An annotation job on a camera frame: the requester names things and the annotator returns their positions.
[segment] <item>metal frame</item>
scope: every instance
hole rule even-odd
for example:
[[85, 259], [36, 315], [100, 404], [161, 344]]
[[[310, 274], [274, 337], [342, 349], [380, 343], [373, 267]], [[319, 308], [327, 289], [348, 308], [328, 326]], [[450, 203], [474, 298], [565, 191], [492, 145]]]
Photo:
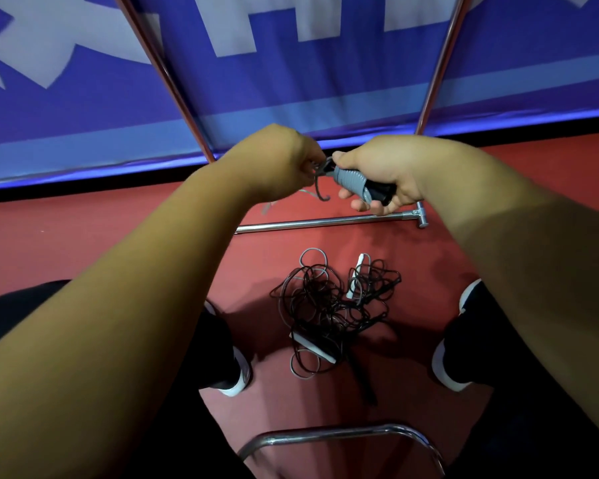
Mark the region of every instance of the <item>metal frame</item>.
[[211, 151], [209, 144], [206, 142], [202, 130], [195, 122], [191, 108], [187, 104], [186, 98], [179, 90], [179, 84], [177, 83], [176, 76], [170, 71], [168, 63], [163, 56], [162, 51], [158, 47], [151, 29], [147, 28], [142, 16], [138, 14], [131, 0], [115, 0], [115, 2], [120, 7], [120, 10], [122, 10], [122, 13], [124, 13], [124, 16], [126, 16], [129, 25], [131, 25], [131, 28], [135, 32], [135, 36], [142, 44], [144, 52], [146, 52], [146, 55], [149, 57], [149, 60], [151, 61], [153, 67], [155, 67], [155, 70], [158, 71], [162, 82], [164, 82], [164, 85], [167, 86], [169, 94], [171, 94], [171, 97], [173, 97], [174, 101], [176, 102], [177, 108], [182, 113], [182, 116], [189, 129], [191, 129], [191, 132], [200, 146], [200, 149], [204, 153], [206, 160], [209, 163], [214, 163], [215, 157], [213, 152]]
[[249, 440], [249, 442], [239, 450], [238, 455], [241, 460], [246, 460], [257, 450], [272, 445], [305, 444], [308, 442], [354, 439], [389, 434], [408, 437], [423, 445], [431, 453], [432, 461], [441, 477], [445, 475], [445, 464], [439, 450], [424, 434], [403, 423], [381, 423], [379, 425], [365, 425], [363, 427], [297, 428], [295, 430], [267, 432], [265, 434], [256, 435]]
[[[161, 50], [158, 48], [151, 30], [149, 30], [145, 23], [142, 21], [142, 17], [138, 14], [133, 2], [131, 0], [115, 0], [126, 16], [131, 28], [135, 32], [136, 37], [142, 43], [142, 47], [146, 52], [149, 60], [158, 71], [162, 81], [167, 86], [167, 89], [173, 99], [188, 127], [191, 129], [195, 140], [200, 145], [202, 152], [209, 163], [215, 161], [213, 152], [211, 151], [206, 139], [193, 117], [193, 113], [187, 103], [186, 98], [179, 90], [179, 84], [177, 83], [176, 77], [168, 68], [168, 63], [165, 57], [162, 55]], [[439, 57], [435, 70], [432, 75], [431, 83], [429, 84], [426, 97], [424, 99], [422, 112], [420, 113], [419, 121], [417, 122], [417, 128], [415, 130], [416, 135], [421, 135], [426, 128], [429, 116], [432, 108], [435, 104], [435, 100], [441, 87], [441, 82], [444, 79], [444, 74], [448, 67], [448, 62], [452, 55], [457, 41], [457, 36], [461, 30], [461, 26], [464, 23], [466, 13], [470, 9], [470, 4], [473, 0], [457, 0], [453, 9], [450, 22], [448, 23], [448, 30], [446, 38], [439, 52]], [[419, 220], [419, 227], [424, 228], [428, 225], [426, 220], [426, 213], [420, 202], [417, 203], [417, 209], [412, 211], [406, 211], [393, 216], [375, 217], [374, 215], [365, 215], [362, 217], [341, 217], [341, 218], [322, 218], [316, 220], [300, 220], [298, 222], [275, 222], [271, 224], [262, 225], [240, 225], [236, 234], [253, 233], [253, 232], [267, 232], [273, 230], [287, 230], [287, 229], [302, 229], [308, 227], [325, 227], [328, 225], [347, 225], [347, 224], [359, 224], [359, 223], [370, 223], [370, 222], [382, 222], [386, 220]]]

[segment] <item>black pants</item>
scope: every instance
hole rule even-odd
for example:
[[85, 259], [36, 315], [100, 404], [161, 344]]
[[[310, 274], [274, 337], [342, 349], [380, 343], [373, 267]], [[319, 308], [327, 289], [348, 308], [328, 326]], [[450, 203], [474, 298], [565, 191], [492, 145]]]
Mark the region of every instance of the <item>black pants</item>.
[[[0, 296], [0, 338], [67, 282], [48, 282]], [[239, 376], [226, 322], [203, 312], [176, 380], [133, 453], [124, 477], [218, 475], [254, 479], [227, 443], [199, 393], [199, 389], [209, 386], [228, 388]]]
[[447, 477], [599, 477], [599, 429], [535, 358], [481, 283], [450, 322], [444, 368], [492, 386]]

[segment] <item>pile of tangled cables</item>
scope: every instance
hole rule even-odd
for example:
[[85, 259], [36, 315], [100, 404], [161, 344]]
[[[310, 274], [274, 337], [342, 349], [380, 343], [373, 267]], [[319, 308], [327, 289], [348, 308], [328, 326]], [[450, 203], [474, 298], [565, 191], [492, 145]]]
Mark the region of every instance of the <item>pile of tangled cables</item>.
[[[303, 259], [310, 251], [320, 252], [324, 264], [306, 265]], [[399, 272], [387, 269], [383, 260], [371, 260], [368, 254], [363, 256], [359, 264], [349, 270], [344, 282], [328, 265], [324, 251], [308, 248], [299, 258], [299, 267], [292, 270], [270, 296], [278, 299], [282, 321], [291, 329], [295, 349], [291, 372], [309, 379], [347, 361], [368, 401], [372, 402], [374, 395], [372, 390], [369, 393], [367, 384], [361, 383], [361, 370], [350, 346], [362, 331], [387, 318], [386, 301], [402, 277]], [[310, 367], [302, 361], [301, 354], [306, 351], [317, 356], [316, 366]], [[323, 358], [330, 366], [322, 368]]]

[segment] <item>fabric backdrop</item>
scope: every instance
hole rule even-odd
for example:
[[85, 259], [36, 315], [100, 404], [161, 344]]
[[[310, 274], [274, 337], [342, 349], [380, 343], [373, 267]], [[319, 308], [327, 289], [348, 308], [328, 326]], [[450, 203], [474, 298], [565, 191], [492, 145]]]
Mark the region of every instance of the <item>fabric backdrop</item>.
[[[135, 0], [213, 150], [412, 133], [455, 0]], [[599, 0], [474, 0], [427, 134], [599, 116]], [[203, 162], [113, 0], [0, 0], [0, 187]]]

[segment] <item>red floor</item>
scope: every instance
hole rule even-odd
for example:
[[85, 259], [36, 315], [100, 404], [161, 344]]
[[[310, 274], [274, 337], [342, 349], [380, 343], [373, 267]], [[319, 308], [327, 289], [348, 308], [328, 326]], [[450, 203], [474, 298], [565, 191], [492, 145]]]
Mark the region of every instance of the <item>red floor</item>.
[[[599, 209], [599, 135], [489, 148], [538, 182]], [[0, 204], [0, 294], [42, 281], [71, 278], [141, 221], [176, 185]], [[323, 193], [336, 190], [327, 184]], [[306, 194], [279, 202], [246, 222], [333, 217], [352, 213], [346, 202], [322, 203]], [[486, 404], [489, 390], [453, 394], [428, 375], [439, 331], [475, 278], [469, 262], [439, 219], [421, 231], [415, 222], [356, 225], [236, 236], [210, 298], [228, 315], [234, 338], [254, 356], [256, 380], [228, 399], [204, 392], [231, 445], [239, 448], [266, 430], [327, 424], [407, 421], [451, 460]], [[286, 328], [268, 292], [298, 263], [307, 247], [323, 249], [345, 274], [361, 252], [384, 258], [404, 281], [391, 302], [394, 331], [371, 330], [360, 349], [379, 399], [362, 403], [346, 366], [313, 380], [289, 371]], [[259, 478], [362, 479], [436, 477], [425, 452], [407, 440], [370, 438], [266, 450], [250, 466]]]

